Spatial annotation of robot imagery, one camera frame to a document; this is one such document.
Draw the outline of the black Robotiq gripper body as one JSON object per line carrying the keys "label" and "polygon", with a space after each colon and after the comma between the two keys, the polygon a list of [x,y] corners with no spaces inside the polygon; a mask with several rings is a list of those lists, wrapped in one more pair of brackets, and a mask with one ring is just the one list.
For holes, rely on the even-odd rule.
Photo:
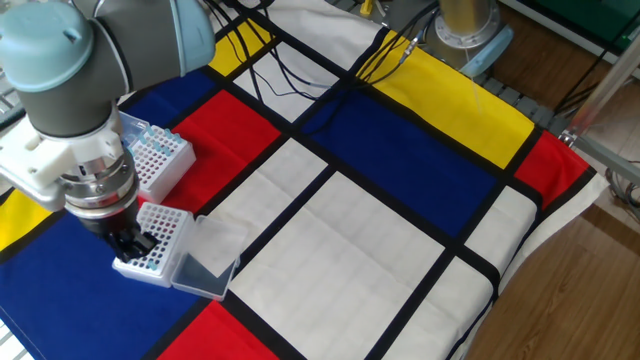
{"label": "black Robotiq gripper body", "polygon": [[80,222],[86,229],[109,243],[122,248],[131,247],[140,230],[136,220],[138,209],[138,201],[134,200],[125,209],[113,215],[100,219],[81,218]]}

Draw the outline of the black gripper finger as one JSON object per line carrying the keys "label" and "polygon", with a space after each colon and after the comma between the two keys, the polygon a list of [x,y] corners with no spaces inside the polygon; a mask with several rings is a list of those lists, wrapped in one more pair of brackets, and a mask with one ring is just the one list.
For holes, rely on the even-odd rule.
{"label": "black gripper finger", "polygon": [[127,254],[130,258],[145,257],[159,244],[151,233],[142,232],[140,228],[131,228],[128,234]]}
{"label": "black gripper finger", "polygon": [[124,263],[143,256],[139,234],[109,234],[107,242],[114,250],[116,257]]}

